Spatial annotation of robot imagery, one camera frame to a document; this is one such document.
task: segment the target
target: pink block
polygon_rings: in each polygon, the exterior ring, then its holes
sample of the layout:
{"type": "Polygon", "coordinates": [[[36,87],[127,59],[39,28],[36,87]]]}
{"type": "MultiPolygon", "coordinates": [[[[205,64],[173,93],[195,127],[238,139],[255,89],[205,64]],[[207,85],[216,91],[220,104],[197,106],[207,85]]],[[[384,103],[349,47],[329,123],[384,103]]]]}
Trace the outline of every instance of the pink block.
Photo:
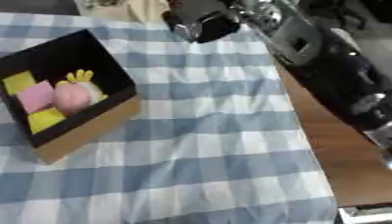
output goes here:
{"type": "Polygon", "coordinates": [[[17,93],[17,98],[22,103],[27,114],[40,111],[53,103],[53,87],[47,81],[41,81],[25,91],[17,93]]]}

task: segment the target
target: blue checkered tablecloth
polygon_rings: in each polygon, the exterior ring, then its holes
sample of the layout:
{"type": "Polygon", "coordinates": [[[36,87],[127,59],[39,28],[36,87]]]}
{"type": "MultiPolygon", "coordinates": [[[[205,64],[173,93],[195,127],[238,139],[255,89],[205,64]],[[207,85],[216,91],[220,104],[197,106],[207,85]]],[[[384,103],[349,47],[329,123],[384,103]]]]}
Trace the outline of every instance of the blue checkered tablecloth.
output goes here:
{"type": "Polygon", "coordinates": [[[135,80],[142,111],[45,165],[0,104],[1,223],[332,222],[330,186],[249,28],[199,45],[164,24],[0,13],[0,54],[84,28],[135,80]]]}

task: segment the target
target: open box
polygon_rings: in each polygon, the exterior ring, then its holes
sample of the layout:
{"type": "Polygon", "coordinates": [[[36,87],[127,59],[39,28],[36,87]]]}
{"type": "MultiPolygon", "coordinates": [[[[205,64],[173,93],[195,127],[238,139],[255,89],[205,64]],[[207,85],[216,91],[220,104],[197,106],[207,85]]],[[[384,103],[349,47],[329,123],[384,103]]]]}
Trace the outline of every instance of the open box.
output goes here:
{"type": "Polygon", "coordinates": [[[31,133],[27,114],[18,99],[9,95],[0,81],[0,95],[8,110],[27,135],[34,152],[48,164],[135,115],[139,111],[135,83],[87,30],[0,59],[0,80],[31,71],[36,81],[48,80],[54,86],[78,69],[94,71],[92,82],[108,98],[36,134],[31,133]]]}

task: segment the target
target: yellow block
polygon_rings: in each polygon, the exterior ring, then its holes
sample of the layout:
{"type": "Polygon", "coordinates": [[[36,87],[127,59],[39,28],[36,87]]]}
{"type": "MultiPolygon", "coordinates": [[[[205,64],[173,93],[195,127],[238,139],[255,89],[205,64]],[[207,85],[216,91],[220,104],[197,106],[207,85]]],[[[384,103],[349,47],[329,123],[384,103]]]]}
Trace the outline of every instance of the yellow block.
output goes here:
{"type": "Polygon", "coordinates": [[[5,89],[9,95],[15,95],[20,91],[36,84],[34,77],[30,71],[14,74],[10,77],[3,79],[5,89]]]}
{"type": "Polygon", "coordinates": [[[54,124],[66,119],[56,108],[49,108],[28,116],[32,134],[52,127],[54,124]]]}

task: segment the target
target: wooden table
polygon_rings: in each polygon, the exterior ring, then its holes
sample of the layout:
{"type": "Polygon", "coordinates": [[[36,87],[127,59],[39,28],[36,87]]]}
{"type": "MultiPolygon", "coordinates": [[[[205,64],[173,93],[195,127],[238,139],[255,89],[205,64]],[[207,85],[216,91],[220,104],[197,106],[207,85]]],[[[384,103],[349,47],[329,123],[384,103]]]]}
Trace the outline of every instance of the wooden table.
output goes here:
{"type": "Polygon", "coordinates": [[[379,150],[326,111],[281,66],[277,70],[339,207],[392,202],[392,171],[379,150]]]}

